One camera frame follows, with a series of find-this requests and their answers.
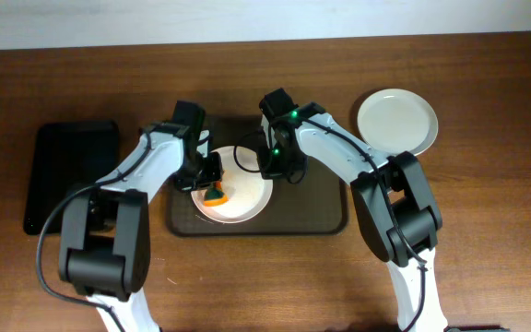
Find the green and orange sponge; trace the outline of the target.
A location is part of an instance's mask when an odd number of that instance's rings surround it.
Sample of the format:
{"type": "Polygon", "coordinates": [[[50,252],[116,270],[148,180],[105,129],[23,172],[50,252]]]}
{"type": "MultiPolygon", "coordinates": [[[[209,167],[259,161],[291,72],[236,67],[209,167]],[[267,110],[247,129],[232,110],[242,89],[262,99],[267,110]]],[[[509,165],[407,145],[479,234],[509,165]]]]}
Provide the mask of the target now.
{"type": "Polygon", "coordinates": [[[223,205],[229,201],[225,194],[221,181],[212,183],[204,193],[203,205],[206,207],[216,207],[223,205]]]}

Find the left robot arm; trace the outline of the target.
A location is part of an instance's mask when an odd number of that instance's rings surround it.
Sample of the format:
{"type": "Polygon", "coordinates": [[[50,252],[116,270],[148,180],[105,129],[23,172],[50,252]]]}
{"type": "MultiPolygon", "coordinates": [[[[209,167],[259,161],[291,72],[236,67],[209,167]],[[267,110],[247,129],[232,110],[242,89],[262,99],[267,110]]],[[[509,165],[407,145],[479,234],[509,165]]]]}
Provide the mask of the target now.
{"type": "Polygon", "coordinates": [[[143,290],[151,261],[148,205],[168,180],[189,193],[221,179],[205,117],[200,105],[177,101],[169,121],[144,128],[115,170],[65,203],[59,277],[110,331],[159,330],[143,290]]]}

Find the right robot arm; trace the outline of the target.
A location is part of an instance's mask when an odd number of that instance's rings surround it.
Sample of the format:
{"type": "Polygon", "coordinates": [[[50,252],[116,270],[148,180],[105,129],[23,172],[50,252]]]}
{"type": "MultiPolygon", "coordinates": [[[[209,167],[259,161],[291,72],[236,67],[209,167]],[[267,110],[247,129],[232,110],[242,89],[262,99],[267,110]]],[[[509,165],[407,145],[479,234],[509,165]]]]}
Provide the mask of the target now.
{"type": "Polygon", "coordinates": [[[284,89],[266,94],[259,108],[266,140],[257,152],[262,177],[288,180],[305,173],[309,159],[338,176],[351,191],[364,242],[388,267],[399,329],[447,330],[434,272],[443,218],[419,160],[370,147],[322,106],[300,106],[284,89]]]}

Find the brown plastic serving tray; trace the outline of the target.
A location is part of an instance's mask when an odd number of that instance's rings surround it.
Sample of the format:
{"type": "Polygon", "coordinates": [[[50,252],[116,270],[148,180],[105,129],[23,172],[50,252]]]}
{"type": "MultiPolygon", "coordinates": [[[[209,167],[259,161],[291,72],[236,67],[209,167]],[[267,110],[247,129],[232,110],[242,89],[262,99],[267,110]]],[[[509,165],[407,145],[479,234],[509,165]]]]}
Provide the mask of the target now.
{"type": "Polygon", "coordinates": [[[348,223],[346,185],[321,162],[309,159],[299,184],[273,182],[265,208],[241,223],[225,224],[203,215],[190,193],[166,189],[167,229],[180,237],[333,235],[348,223]]]}

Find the black plastic tray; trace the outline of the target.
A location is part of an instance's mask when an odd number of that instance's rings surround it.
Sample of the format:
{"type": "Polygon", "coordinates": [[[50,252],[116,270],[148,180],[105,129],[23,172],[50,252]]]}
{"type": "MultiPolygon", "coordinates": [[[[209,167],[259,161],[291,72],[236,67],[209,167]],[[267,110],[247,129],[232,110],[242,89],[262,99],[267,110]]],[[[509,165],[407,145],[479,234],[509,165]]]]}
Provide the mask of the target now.
{"type": "Polygon", "coordinates": [[[56,205],[111,172],[119,161],[112,120],[43,125],[36,137],[23,231],[38,235],[56,205]]]}

